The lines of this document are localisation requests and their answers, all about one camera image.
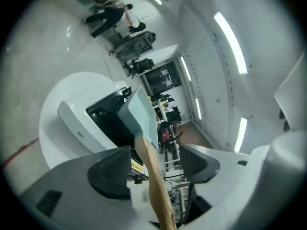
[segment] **floor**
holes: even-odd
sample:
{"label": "floor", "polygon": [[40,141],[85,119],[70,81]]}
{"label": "floor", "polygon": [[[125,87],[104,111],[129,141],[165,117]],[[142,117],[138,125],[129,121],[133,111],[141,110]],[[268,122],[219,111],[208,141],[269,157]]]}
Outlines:
{"label": "floor", "polygon": [[[110,43],[94,40],[81,20],[90,14],[80,0],[35,0],[20,17],[2,51],[0,67],[1,164],[22,145],[38,137],[42,105],[49,91],[64,77],[93,71],[132,89],[142,82],[126,76],[121,64],[108,55]],[[39,142],[4,169],[16,195],[48,171]]]}

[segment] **black chair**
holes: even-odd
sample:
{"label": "black chair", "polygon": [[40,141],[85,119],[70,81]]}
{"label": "black chair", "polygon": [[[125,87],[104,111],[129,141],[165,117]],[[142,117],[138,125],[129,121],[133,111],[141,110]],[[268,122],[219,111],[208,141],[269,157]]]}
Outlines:
{"label": "black chair", "polygon": [[126,68],[129,70],[128,76],[132,75],[132,78],[134,78],[136,74],[140,75],[146,70],[151,70],[154,66],[154,62],[152,59],[144,59],[138,62],[133,59],[131,62],[132,68],[128,65],[126,66]]}

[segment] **yellow label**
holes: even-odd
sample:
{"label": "yellow label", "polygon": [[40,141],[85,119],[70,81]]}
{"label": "yellow label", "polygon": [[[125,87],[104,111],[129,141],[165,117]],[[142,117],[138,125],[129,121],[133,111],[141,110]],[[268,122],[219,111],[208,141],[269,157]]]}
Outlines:
{"label": "yellow label", "polygon": [[144,173],[143,168],[137,162],[133,160],[131,160],[131,167],[140,173]]}

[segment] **white curved surface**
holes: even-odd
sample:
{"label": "white curved surface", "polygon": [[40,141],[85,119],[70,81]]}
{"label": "white curved surface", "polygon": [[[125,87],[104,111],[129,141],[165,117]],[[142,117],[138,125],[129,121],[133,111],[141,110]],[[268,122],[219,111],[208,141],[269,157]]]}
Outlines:
{"label": "white curved surface", "polygon": [[83,93],[95,86],[113,83],[107,77],[93,72],[78,72],[61,80],[46,98],[39,118],[39,140],[50,169],[65,161],[92,152],[65,126],[58,115],[61,101]]}

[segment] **white wall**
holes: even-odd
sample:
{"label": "white wall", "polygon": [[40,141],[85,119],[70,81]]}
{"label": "white wall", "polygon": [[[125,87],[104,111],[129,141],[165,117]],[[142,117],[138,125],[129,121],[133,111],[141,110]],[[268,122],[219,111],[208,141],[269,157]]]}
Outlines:
{"label": "white wall", "polygon": [[[233,150],[240,118],[248,118],[241,152],[250,153],[283,132],[273,94],[303,51],[303,37],[275,0],[183,1],[177,22],[190,39],[182,53],[193,78],[192,92],[204,96],[202,126],[223,149]],[[230,45],[213,18],[217,12],[240,43],[247,75],[238,73]]]}
{"label": "white wall", "polygon": [[[146,24],[145,31],[156,33],[156,41],[153,43],[154,51],[143,55],[142,58],[151,58],[155,64],[171,58],[181,42],[181,37],[179,30],[167,19],[169,13],[167,11],[161,13],[157,9],[157,6],[152,3],[152,0],[122,1],[133,5],[131,11],[141,22]],[[126,26],[119,26],[117,31],[120,32],[122,36],[129,34]]]}
{"label": "white wall", "polygon": [[162,94],[169,94],[175,100],[173,102],[170,102],[168,106],[178,107],[178,110],[181,112],[181,115],[184,115],[185,117],[185,119],[182,119],[182,123],[189,122],[191,120],[187,96],[182,85],[165,91]]}

